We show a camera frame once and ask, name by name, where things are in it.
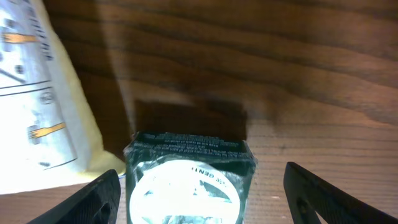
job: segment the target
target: green plastic wrapper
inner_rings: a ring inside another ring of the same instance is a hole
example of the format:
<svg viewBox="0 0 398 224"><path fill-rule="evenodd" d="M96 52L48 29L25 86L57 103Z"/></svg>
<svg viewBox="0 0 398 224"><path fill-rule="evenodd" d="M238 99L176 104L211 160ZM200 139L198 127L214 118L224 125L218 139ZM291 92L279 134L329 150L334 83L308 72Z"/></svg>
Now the green plastic wrapper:
<svg viewBox="0 0 398 224"><path fill-rule="evenodd" d="M245 141L146 131L124 155L128 223L243 222L256 169Z"/></svg>

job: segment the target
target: wooden table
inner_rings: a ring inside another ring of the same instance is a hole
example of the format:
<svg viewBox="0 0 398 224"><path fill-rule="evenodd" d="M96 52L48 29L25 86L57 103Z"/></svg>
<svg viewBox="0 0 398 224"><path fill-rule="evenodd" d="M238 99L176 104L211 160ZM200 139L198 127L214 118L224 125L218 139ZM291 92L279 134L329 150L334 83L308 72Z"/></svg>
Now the wooden table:
<svg viewBox="0 0 398 224"><path fill-rule="evenodd" d="M287 161L398 217L396 0L45 5L107 150L121 156L143 129L247 139L246 223L292 223ZM64 194L27 220L79 188L50 190Z"/></svg>

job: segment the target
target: shiny plastic wrap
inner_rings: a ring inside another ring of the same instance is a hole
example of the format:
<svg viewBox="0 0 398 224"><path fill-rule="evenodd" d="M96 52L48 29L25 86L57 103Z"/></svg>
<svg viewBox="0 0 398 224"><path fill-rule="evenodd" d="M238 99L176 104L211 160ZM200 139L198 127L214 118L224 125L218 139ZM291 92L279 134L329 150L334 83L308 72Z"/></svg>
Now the shiny plastic wrap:
<svg viewBox="0 0 398 224"><path fill-rule="evenodd" d="M124 155L129 223L243 222L256 168L244 141L139 132Z"/></svg>

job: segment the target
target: brown tabletop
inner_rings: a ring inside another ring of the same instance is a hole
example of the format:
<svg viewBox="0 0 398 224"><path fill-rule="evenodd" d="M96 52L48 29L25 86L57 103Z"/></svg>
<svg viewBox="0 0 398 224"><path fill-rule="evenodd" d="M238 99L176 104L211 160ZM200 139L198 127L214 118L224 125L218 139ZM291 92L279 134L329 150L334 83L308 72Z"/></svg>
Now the brown tabletop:
<svg viewBox="0 0 398 224"><path fill-rule="evenodd" d="M398 217L396 0L45 5L107 150L138 130L247 139L246 223L292 223L287 161Z"/></svg>

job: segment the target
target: white circle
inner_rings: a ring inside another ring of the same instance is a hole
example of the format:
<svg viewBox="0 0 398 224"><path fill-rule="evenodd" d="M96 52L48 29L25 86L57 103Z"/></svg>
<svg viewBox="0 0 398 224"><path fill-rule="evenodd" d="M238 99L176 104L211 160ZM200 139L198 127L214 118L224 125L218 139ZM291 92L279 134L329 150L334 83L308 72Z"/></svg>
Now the white circle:
<svg viewBox="0 0 398 224"><path fill-rule="evenodd" d="M206 186L221 192L215 197ZM162 223L166 216L220 218L235 224L240 199L233 184L212 166L198 161L174 160L144 171L132 191L129 212L133 224L147 224L143 217Z"/></svg>

